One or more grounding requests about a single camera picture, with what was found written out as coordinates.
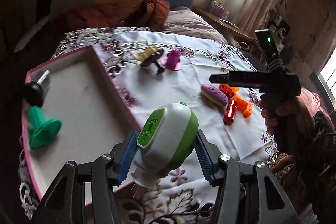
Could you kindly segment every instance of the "person's hand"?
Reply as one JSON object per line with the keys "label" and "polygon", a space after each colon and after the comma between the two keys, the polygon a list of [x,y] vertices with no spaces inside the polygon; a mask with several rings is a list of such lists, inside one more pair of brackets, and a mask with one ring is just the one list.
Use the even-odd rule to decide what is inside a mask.
{"label": "person's hand", "polygon": [[258,107],[262,108],[261,116],[265,118],[265,125],[267,126],[267,132],[270,135],[274,135],[274,129],[278,126],[277,115],[288,116],[289,114],[296,114],[296,124],[300,133],[308,134],[311,132],[314,126],[314,121],[309,113],[306,105],[300,102],[297,98],[290,99],[281,104],[273,111],[267,109],[262,100],[258,102]]}

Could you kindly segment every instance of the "window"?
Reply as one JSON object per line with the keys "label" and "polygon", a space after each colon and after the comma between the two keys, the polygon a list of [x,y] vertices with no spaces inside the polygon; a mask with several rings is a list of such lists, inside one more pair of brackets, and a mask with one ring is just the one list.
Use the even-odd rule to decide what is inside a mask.
{"label": "window", "polygon": [[319,78],[334,103],[334,98],[336,98],[336,50],[334,50],[328,62],[321,70]]}

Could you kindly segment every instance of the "orange blanket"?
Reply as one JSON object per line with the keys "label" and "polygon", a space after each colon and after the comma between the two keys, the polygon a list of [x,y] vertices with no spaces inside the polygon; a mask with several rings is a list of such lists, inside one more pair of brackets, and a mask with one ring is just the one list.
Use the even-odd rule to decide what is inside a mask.
{"label": "orange blanket", "polygon": [[110,4],[83,5],[59,15],[55,31],[69,32],[89,27],[149,27],[160,31],[170,5],[164,0],[122,0]]}

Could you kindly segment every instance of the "green plunger-shaped toy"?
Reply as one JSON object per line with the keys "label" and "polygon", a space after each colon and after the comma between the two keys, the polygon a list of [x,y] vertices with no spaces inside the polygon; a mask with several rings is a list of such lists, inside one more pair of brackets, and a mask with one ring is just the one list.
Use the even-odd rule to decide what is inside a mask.
{"label": "green plunger-shaped toy", "polygon": [[46,121],[43,110],[38,106],[32,106],[27,115],[34,130],[29,139],[30,149],[37,150],[52,143],[61,129],[61,121],[58,119]]}

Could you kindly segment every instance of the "tablecloth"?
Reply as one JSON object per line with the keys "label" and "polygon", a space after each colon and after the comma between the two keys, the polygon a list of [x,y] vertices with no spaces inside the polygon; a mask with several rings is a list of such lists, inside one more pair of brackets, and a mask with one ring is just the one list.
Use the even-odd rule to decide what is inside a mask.
{"label": "tablecloth", "polygon": [[[181,70],[166,70],[158,75],[155,65],[140,68],[137,54],[153,43],[165,51],[164,55],[172,48],[178,49]],[[254,164],[258,160],[268,161],[276,151],[272,136],[266,132],[261,110],[256,106],[260,99],[257,90],[241,88],[238,91],[254,105],[253,114],[244,118],[238,112],[232,126],[225,126],[222,121],[224,109],[200,95],[201,85],[209,84],[213,73],[254,70],[239,49],[208,39],[149,32],[146,28],[90,28],[68,33],[54,57],[86,45],[94,47],[140,125],[144,125],[156,108],[185,102],[197,116],[199,128],[208,141],[216,144],[222,153]],[[118,199],[118,212],[125,224],[207,222],[217,190],[204,179],[193,151],[180,168],[160,179],[157,190],[148,191],[143,200]]]}

